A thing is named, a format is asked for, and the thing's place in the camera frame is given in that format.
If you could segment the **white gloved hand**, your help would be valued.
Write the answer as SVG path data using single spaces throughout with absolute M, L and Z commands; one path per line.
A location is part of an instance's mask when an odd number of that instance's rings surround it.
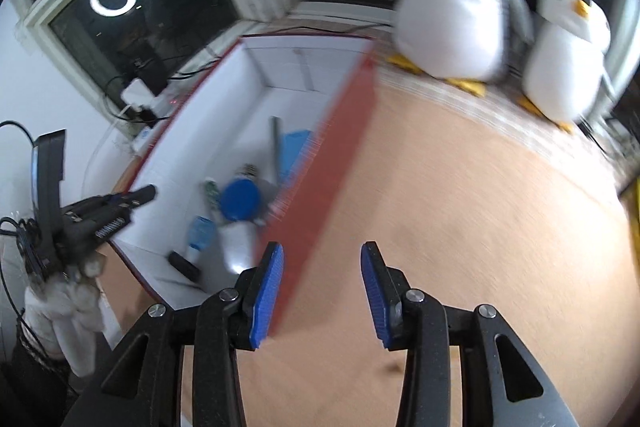
M 96 279 L 105 262 L 94 253 L 67 274 L 30 283 L 24 291 L 23 332 L 29 346 L 52 361 L 67 362 L 80 378 L 96 369 L 96 335 L 104 329 Z

